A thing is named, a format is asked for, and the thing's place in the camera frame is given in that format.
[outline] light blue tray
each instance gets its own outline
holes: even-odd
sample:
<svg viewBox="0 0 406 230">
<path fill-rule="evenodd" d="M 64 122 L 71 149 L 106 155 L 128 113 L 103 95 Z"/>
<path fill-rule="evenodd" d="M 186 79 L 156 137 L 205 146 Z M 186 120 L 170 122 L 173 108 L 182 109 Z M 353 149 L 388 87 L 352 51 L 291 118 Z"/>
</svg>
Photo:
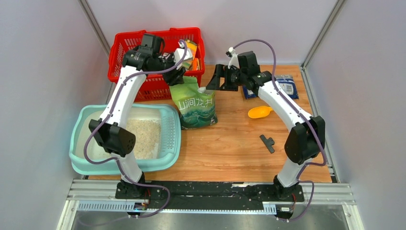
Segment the light blue tray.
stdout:
<svg viewBox="0 0 406 230">
<path fill-rule="evenodd" d="M 88 124 L 84 124 L 87 117 L 95 112 L 103 111 L 107 105 L 88 105 L 84 107 L 73 128 L 70 139 L 69 157 L 72 161 L 73 169 L 82 175 L 118 175 L 115 161 L 104 164 L 93 165 L 86 159 L 75 155 L 76 148 L 83 149 L 83 145 L 78 146 L 78 138 L 82 128 L 88 129 Z M 161 116 L 161 145 L 160 152 L 156 159 L 137 160 L 138 166 L 143 172 L 164 170 L 172 166 L 179 157 L 180 152 L 180 120 L 175 108 L 167 104 L 133 104 L 133 108 L 158 109 Z"/>
</svg>

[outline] black mounting plate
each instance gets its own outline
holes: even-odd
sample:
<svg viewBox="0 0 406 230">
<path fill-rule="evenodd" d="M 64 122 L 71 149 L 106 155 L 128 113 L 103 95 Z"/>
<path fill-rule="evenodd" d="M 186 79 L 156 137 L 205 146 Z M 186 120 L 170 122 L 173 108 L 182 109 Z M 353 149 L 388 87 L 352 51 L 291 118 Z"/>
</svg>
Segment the black mounting plate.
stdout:
<svg viewBox="0 0 406 230">
<path fill-rule="evenodd" d="M 170 190 L 170 201 L 168 209 L 196 209 L 196 210 L 263 210 L 264 201 L 293 202 L 289 195 L 286 199 L 280 200 L 275 194 L 274 184 L 247 185 L 244 187 L 232 187 L 237 183 L 224 182 L 179 182 L 179 181 L 151 181 L 146 184 L 162 185 Z M 151 203 L 148 208 L 162 207 L 168 194 L 158 188 L 149 188 Z M 303 202 L 304 196 L 302 187 L 297 185 L 293 190 L 297 202 Z M 118 199 L 134 199 L 134 196 L 119 197 Z"/>
<path fill-rule="evenodd" d="M 238 91 L 238 85 L 231 81 L 232 69 L 228 69 L 225 65 L 217 64 L 214 69 L 214 74 L 210 82 L 207 84 L 208 90 L 220 91 Z M 220 79 L 224 78 L 224 83 L 220 85 Z"/>
</svg>

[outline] gray floor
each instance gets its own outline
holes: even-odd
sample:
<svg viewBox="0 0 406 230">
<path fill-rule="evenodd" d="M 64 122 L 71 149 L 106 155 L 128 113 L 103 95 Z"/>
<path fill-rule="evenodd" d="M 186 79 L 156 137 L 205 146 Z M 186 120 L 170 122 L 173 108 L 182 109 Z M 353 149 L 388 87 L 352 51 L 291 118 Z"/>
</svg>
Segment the gray floor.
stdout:
<svg viewBox="0 0 406 230">
<path fill-rule="evenodd" d="M 297 206 L 295 215 L 303 206 Z M 123 212 L 77 212 L 75 220 L 105 223 L 126 216 Z M 242 214 L 173 214 L 159 213 L 146 219 L 124 219 L 109 225 L 85 227 L 75 221 L 73 230 L 347 230 L 342 206 L 311 206 L 298 221 L 283 223 L 274 216 Z"/>
</svg>

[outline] green snack bag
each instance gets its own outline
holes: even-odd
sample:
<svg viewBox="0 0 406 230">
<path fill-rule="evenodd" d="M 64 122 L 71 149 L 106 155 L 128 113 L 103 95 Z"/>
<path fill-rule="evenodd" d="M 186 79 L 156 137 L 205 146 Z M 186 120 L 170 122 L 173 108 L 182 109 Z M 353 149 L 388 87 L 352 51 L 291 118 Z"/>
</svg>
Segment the green snack bag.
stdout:
<svg viewBox="0 0 406 230">
<path fill-rule="evenodd" d="M 182 129 L 196 129 L 217 123 L 215 91 L 199 88 L 195 77 L 183 77 L 183 84 L 169 86 L 172 100 L 180 111 Z"/>
</svg>

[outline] white wall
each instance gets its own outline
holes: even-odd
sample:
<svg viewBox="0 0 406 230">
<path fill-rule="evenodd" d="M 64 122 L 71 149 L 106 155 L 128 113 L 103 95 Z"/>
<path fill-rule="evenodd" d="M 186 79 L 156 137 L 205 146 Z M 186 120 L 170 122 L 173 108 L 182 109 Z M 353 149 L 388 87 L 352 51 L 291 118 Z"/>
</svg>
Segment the white wall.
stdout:
<svg viewBox="0 0 406 230">
<path fill-rule="evenodd" d="M 308 68 L 335 168 L 368 230 L 405 229 L 405 9 L 347 1 Z"/>
<path fill-rule="evenodd" d="M 78 1 L 0 1 L 0 225 L 55 229 L 80 109 L 104 103 L 107 56 Z"/>
<path fill-rule="evenodd" d="M 230 46 L 260 38 L 278 63 L 301 63 L 336 0 L 88 0 L 110 45 L 120 32 L 200 27 L 207 63 L 228 62 Z M 273 63 L 263 44 L 247 44 L 260 63 Z"/>
</svg>

